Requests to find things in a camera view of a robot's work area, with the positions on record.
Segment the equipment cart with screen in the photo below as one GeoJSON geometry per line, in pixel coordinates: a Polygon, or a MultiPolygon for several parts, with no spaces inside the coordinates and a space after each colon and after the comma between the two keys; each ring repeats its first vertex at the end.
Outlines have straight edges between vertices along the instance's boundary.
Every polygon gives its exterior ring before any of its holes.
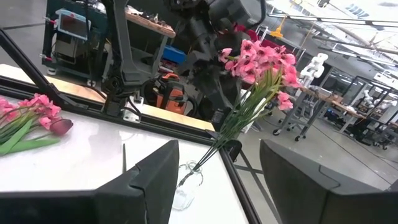
{"type": "Polygon", "coordinates": [[[101,0],[47,0],[44,20],[40,57],[47,73],[69,73],[96,86],[108,54],[108,24],[101,0]]]}

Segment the dark red artificial tulip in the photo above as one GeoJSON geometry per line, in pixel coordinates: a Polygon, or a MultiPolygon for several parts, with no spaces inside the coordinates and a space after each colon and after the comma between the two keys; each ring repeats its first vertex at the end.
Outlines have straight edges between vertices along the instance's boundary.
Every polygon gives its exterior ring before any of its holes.
{"type": "Polygon", "coordinates": [[[31,124],[32,122],[28,121],[27,124],[24,124],[15,134],[11,135],[7,141],[0,144],[0,156],[56,144],[60,141],[60,137],[66,135],[73,127],[73,122],[71,120],[60,119],[50,125],[50,132],[48,134],[33,139],[23,140],[24,136],[28,134],[31,124]]]}

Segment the wooden table base board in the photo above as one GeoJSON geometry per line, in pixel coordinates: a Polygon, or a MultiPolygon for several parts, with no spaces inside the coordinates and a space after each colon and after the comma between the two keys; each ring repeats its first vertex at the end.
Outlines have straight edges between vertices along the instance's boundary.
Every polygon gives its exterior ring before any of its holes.
{"type": "MultiPolygon", "coordinates": [[[[0,76],[8,77],[30,84],[34,83],[21,68],[13,67],[7,64],[0,64],[0,76]]],[[[61,92],[69,93],[74,96],[82,96],[83,98],[89,100],[104,103],[104,99],[92,89],[56,78],[48,76],[44,77],[47,81],[53,83],[61,92]]],[[[165,119],[167,121],[173,121],[179,124],[184,124],[186,126],[191,126],[202,130],[214,131],[213,125],[209,122],[191,118],[182,114],[173,113],[171,111],[156,108],[154,106],[143,105],[140,108],[140,111],[146,115],[155,116],[157,118],[165,119]]]]}

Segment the blue storage bin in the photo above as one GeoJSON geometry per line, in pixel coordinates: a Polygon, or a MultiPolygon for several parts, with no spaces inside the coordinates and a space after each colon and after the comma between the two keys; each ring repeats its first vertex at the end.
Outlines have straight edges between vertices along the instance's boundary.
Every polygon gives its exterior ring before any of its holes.
{"type": "Polygon", "coordinates": [[[176,49],[170,45],[166,45],[162,54],[162,58],[174,62],[176,64],[181,64],[186,59],[185,52],[176,49]]]}

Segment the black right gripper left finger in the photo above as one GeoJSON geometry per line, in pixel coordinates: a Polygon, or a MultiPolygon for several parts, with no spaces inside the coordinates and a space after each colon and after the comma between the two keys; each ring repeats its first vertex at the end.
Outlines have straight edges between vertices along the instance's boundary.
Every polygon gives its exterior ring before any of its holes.
{"type": "Polygon", "coordinates": [[[0,193],[0,224],[168,224],[178,166],[170,140],[97,189],[0,193]]]}

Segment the pink artificial flower bunch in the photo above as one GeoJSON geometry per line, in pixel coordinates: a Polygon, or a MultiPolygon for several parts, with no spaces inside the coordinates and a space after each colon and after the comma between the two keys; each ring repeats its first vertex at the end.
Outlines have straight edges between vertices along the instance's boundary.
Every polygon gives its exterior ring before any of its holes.
{"type": "Polygon", "coordinates": [[[231,55],[232,49],[223,49],[218,60],[224,68],[251,87],[239,97],[231,112],[223,122],[215,143],[192,170],[178,183],[181,187],[185,181],[207,162],[228,141],[235,138],[240,131],[256,119],[260,111],[274,98],[280,110],[293,108],[289,95],[281,90],[283,87],[299,88],[297,71],[294,66],[295,57],[285,52],[285,47],[263,47],[258,40],[252,42],[244,39],[241,42],[240,54],[231,55]]]}
{"type": "Polygon", "coordinates": [[[16,104],[0,97],[0,146],[14,136],[20,141],[36,129],[49,130],[53,123],[61,119],[61,110],[47,95],[38,93],[32,99],[16,104]]]}

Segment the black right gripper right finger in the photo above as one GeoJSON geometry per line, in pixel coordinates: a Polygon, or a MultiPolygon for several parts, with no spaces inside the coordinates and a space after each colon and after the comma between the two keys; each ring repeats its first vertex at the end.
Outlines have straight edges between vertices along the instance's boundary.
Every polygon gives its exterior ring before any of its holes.
{"type": "Polygon", "coordinates": [[[380,190],[266,139],[259,157],[282,224],[398,224],[398,181],[380,190]]]}

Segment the white humanoid robot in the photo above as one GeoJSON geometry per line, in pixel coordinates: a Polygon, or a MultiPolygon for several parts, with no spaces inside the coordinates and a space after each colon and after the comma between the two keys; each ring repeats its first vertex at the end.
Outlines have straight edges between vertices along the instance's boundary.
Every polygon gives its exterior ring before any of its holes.
{"type": "Polygon", "coordinates": [[[300,72],[300,79],[303,80],[302,85],[309,87],[315,78],[320,78],[324,72],[323,63],[329,58],[328,54],[319,53],[314,56],[310,63],[304,67],[300,72]]]}

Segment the clear glass vase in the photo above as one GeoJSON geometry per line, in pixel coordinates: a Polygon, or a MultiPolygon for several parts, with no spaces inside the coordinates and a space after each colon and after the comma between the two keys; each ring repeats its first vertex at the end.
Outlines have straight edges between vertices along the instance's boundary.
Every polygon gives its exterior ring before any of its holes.
{"type": "Polygon", "coordinates": [[[195,169],[195,161],[187,161],[178,167],[177,186],[172,208],[185,210],[193,202],[196,192],[203,183],[202,168],[195,169]]]}

